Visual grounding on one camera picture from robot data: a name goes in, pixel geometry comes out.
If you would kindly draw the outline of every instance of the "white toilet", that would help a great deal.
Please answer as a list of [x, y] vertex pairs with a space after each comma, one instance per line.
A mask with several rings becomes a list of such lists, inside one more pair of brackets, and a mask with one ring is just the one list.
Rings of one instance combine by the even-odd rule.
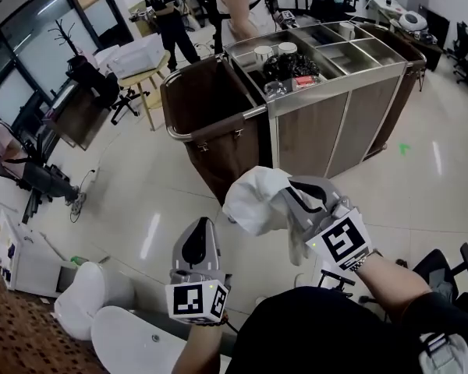
[[[92, 344], [111, 374], [170, 374], [186, 342], [125, 309], [107, 306], [95, 315]], [[231, 358], [221, 355], [220, 373]]]
[[96, 313], [105, 306], [133, 307], [133, 285], [120, 272], [85, 262], [73, 283], [55, 301], [55, 314], [65, 332], [77, 340], [90, 340]]

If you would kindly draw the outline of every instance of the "person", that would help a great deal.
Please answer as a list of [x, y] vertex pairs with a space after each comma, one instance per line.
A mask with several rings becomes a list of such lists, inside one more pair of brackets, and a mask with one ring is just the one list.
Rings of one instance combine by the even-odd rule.
[[161, 30], [161, 39], [163, 47], [170, 51], [170, 60], [168, 67], [170, 72], [177, 69], [177, 60], [175, 57], [175, 45], [179, 46], [189, 63], [200, 61], [192, 42], [187, 35], [186, 28], [182, 23], [179, 12], [175, 9], [175, 0], [145, 0], [146, 7], [152, 7], [155, 11], [156, 21]]
[[265, 0], [217, 0], [224, 46], [280, 30]]
[[[239, 331], [227, 373], [468, 372], [468, 314], [432, 292], [418, 274], [377, 253], [356, 274], [392, 323], [336, 290], [295, 288], [255, 308]], [[445, 369], [430, 368], [427, 356], [447, 346], [441, 334], [466, 370], [454, 370], [446, 348], [430, 355]], [[221, 337], [220, 326], [192, 326], [172, 372], [217, 373]]]
[[22, 179], [32, 188], [51, 197], [64, 197], [71, 205], [71, 213], [78, 214], [86, 195], [78, 187], [72, 187], [66, 180], [51, 174], [42, 166], [28, 160], [28, 154], [12, 130], [0, 122], [0, 165], [18, 180]]

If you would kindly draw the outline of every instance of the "white cup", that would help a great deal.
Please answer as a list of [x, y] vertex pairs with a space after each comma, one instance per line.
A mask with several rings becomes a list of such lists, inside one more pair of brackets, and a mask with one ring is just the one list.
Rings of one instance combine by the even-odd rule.
[[259, 64], [264, 64], [272, 55], [274, 55], [271, 46], [258, 46], [255, 48], [254, 52], [255, 60], [257, 60], [257, 63]]
[[339, 24], [339, 33], [344, 39], [348, 41], [352, 41], [356, 38], [354, 26], [349, 22], [341, 22]]
[[296, 44], [285, 41], [278, 46], [279, 55], [296, 53]]

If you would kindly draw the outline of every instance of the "white table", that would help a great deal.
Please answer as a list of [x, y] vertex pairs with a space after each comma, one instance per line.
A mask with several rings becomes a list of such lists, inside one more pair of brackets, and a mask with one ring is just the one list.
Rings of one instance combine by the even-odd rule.
[[380, 23], [380, 10], [393, 15], [401, 16], [407, 12], [396, 0], [392, 0], [391, 5], [387, 5], [387, 0], [367, 0], [370, 8], [376, 11], [376, 23]]

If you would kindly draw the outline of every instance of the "plastic bag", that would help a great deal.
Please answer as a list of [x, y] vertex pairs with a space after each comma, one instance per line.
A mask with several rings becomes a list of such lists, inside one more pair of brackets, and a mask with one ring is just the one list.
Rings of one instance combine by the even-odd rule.
[[300, 76], [319, 76], [319, 72], [317, 64], [300, 53], [274, 55], [264, 64], [264, 75], [268, 82]]

